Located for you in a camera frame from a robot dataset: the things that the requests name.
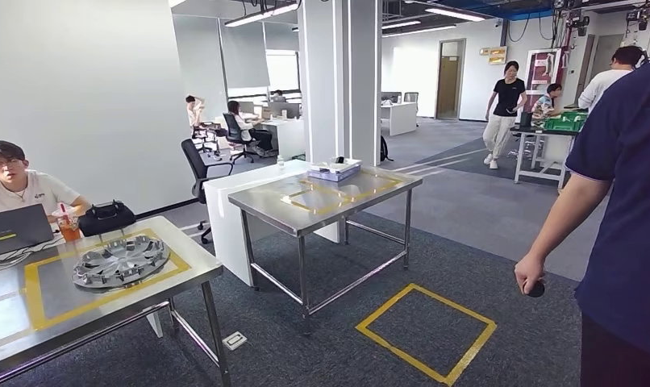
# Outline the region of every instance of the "black object in hand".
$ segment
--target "black object in hand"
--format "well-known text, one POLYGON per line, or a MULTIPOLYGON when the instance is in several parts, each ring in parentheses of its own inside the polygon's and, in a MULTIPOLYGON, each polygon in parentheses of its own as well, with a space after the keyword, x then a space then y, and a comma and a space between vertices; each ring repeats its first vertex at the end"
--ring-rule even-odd
POLYGON ((527 293, 527 296, 532 297, 532 298, 539 298, 544 295, 546 292, 546 287, 544 286, 544 283, 541 281, 537 281, 534 286, 531 288, 529 293, 527 293))

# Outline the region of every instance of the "black handbag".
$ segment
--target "black handbag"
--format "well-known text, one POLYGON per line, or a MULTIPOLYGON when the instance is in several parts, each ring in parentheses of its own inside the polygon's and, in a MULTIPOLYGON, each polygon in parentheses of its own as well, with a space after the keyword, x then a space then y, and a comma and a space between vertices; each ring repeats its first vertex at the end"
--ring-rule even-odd
POLYGON ((114 200, 111 203, 93 204, 78 219, 78 226, 84 236, 93 236, 119 230, 135 221, 135 214, 125 204, 114 200))

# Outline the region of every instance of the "green crate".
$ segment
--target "green crate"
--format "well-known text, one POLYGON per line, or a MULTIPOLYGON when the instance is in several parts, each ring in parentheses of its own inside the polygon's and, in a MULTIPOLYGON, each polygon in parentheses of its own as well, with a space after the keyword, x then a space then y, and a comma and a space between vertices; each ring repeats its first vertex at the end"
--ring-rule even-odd
POLYGON ((559 117, 552 117, 544 122, 545 131, 580 131, 586 121, 587 113, 566 111, 559 117))

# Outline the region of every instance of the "eyeglasses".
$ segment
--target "eyeglasses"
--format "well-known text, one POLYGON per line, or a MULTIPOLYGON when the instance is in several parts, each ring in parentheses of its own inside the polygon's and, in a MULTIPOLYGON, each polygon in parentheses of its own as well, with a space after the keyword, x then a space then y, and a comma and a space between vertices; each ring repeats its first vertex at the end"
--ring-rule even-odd
POLYGON ((0 160, 0 169, 4 168, 5 166, 7 167, 14 167, 18 164, 20 164, 23 160, 20 159, 6 159, 6 160, 0 160))

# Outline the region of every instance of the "white pants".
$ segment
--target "white pants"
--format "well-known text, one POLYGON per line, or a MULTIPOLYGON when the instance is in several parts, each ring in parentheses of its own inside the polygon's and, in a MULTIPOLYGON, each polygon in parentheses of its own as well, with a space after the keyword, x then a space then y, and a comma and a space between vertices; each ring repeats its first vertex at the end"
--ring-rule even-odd
POLYGON ((508 140, 508 132, 514 125, 515 117, 501 117, 494 114, 489 117, 482 139, 486 148, 494 155, 494 159, 501 155, 508 140))

